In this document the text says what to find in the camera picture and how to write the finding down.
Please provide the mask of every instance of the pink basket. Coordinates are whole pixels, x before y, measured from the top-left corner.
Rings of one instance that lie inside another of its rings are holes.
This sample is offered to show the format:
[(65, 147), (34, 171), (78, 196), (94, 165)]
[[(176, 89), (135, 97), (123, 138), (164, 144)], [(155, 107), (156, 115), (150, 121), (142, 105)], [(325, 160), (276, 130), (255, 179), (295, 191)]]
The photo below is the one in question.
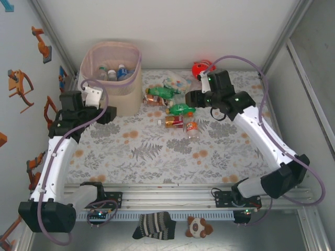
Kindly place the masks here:
[(134, 74), (124, 81), (100, 81), (106, 87), (108, 105), (117, 107), (117, 115), (132, 116), (138, 112), (142, 102), (141, 60), (141, 52), (132, 44), (101, 42), (89, 49), (80, 67), (80, 73), (84, 79), (94, 78), (102, 64), (115, 71), (120, 64), (130, 70), (135, 69)]

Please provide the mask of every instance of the black striped sock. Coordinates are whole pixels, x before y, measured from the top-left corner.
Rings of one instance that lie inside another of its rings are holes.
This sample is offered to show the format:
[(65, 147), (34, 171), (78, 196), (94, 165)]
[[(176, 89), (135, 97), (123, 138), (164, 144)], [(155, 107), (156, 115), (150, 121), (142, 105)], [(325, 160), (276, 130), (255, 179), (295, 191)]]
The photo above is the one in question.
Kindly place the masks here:
[(141, 214), (137, 228), (132, 237), (141, 239), (150, 234), (162, 232), (167, 229), (171, 222), (168, 212)]
[(149, 234), (148, 237), (163, 240), (174, 239), (175, 228), (176, 228), (176, 222), (171, 220), (166, 230), (154, 234)]

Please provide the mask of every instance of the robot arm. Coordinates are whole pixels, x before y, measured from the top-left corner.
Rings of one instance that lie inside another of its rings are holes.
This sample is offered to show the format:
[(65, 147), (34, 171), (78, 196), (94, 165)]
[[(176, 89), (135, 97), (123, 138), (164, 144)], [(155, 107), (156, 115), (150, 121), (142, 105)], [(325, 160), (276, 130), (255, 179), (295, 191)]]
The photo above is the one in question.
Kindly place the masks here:
[(285, 153), (295, 156), (307, 165), (309, 165), (309, 159), (305, 155), (297, 156), (263, 119), (268, 132), (285, 149), (285, 153), (278, 149), (261, 128), (259, 110), (254, 100), (246, 92), (235, 93), (228, 72), (219, 70), (208, 74), (202, 72), (199, 80), (202, 82), (203, 89), (187, 93), (186, 103), (190, 107), (212, 107), (226, 114), (248, 134), (269, 164), (268, 175), (247, 178), (232, 187), (234, 203), (241, 205), (247, 198), (258, 195), (269, 195), (277, 199), (300, 184), (306, 169)]
[[(33, 232), (41, 232), (37, 218), (37, 207), (40, 194), (43, 191), (41, 215), (44, 227), (48, 232), (69, 233), (75, 224), (76, 213), (82, 211), (88, 204), (105, 199), (104, 189), (100, 182), (84, 182), (80, 188), (64, 197), (64, 185), (69, 170), (70, 160), (79, 143), (81, 133), (85, 128), (74, 131), (64, 139), (56, 153), (53, 153), (56, 145), (70, 130), (96, 118), (102, 109), (99, 101), (102, 90), (86, 87), (86, 101), (83, 102), (80, 91), (64, 92), (60, 95), (62, 110), (60, 110), (49, 129), (48, 155), (43, 167), (39, 183), (32, 193), (29, 201), (21, 202), (19, 214)], [(106, 124), (116, 117), (116, 108), (108, 107), (106, 112), (97, 120)], [(50, 172), (47, 167), (51, 156), (54, 157)], [(42, 190), (42, 182), (48, 177), (45, 189)]]

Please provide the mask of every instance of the floral tablecloth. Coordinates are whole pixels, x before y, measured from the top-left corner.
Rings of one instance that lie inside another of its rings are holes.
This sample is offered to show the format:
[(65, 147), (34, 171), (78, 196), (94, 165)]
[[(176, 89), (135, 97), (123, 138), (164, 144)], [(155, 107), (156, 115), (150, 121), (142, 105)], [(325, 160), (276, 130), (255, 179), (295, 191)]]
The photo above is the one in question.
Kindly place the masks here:
[[(191, 89), (200, 88), (190, 71), (174, 73), (192, 82)], [(229, 74), (236, 92), (247, 91), (259, 106), (263, 91), (257, 72)], [(143, 71), (143, 91), (162, 85), (167, 77), (167, 71)], [(166, 116), (164, 111), (164, 107), (142, 104), (133, 117), (91, 125), (82, 133), (66, 182), (208, 184), (237, 182), (267, 172), (258, 148), (228, 118), (218, 122), (210, 116), (210, 108), (197, 108), (201, 134), (199, 141), (191, 142), (183, 129), (158, 126), (157, 120)], [(263, 115), (271, 125), (267, 107)], [(214, 116), (222, 117), (217, 111)]]

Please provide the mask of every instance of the green bottle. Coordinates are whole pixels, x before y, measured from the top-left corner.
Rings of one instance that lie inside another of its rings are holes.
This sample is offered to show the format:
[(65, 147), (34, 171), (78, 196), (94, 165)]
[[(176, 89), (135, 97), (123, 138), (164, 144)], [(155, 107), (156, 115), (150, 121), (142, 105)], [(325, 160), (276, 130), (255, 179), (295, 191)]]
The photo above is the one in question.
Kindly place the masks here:
[(160, 96), (161, 98), (165, 99), (172, 99), (174, 96), (174, 90), (164, 87), (147, 88), (146, 93), (155, 96)]
[(166, 109), (166, 114), (173, 114), (176, 116), (185, 115), (188, 112), (195, 112), (195, 108), (191, 108), (187, 104), (178, 104), (174, 105), (170, 109)]

